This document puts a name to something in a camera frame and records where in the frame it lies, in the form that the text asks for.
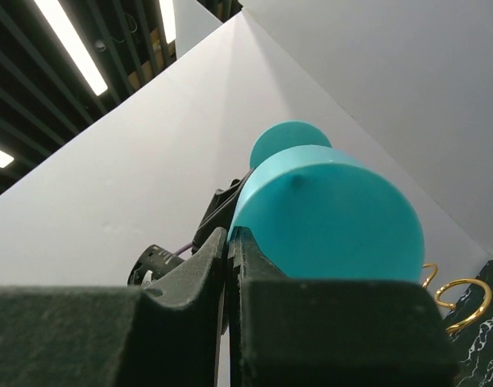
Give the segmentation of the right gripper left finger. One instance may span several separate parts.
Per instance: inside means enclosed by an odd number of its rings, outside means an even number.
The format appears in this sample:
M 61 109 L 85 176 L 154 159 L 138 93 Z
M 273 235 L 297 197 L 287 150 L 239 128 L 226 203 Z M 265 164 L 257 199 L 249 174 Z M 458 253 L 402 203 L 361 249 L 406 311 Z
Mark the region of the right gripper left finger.
M 214 386 L 227 234 L 147 288 L 0 286 L 0 386 Z

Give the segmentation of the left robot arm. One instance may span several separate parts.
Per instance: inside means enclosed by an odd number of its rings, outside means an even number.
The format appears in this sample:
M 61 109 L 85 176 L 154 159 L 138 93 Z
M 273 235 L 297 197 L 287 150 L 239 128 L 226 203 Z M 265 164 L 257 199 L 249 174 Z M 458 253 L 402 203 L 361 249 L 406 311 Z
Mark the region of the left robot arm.
M 132 266 L 126 284 L 148 287 L 182 264 L 185 253 L 196 254 L 216 228 L 230 231 L 239 194 L 252 172 L 250 169 L 243 177 L 233 179 L 228 187 L 214 191 L 191 239 L 186 238 L 175 249 L 155 243 L 147 246 Z

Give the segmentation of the teal wine glass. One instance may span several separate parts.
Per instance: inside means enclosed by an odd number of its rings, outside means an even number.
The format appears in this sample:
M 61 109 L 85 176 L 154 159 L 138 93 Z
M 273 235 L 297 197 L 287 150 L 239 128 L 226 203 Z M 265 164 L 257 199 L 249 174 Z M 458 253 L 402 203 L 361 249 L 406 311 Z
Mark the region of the teal wine glass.
M 412 204 L 320 129 L 270 127 L 251 149 L 250 168 L 231 225 L 249 229 L 284 274 L 419 281 L 425 238 Z

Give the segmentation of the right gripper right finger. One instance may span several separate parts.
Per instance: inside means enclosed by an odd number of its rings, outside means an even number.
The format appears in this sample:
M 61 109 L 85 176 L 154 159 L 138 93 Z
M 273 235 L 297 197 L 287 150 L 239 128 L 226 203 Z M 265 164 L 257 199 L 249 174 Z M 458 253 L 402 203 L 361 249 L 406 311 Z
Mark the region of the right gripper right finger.
M 289 278 L 245 227 L 229 242 L 229 324 L 233 386 L 452 386 L 459 372 L 421 286 Z

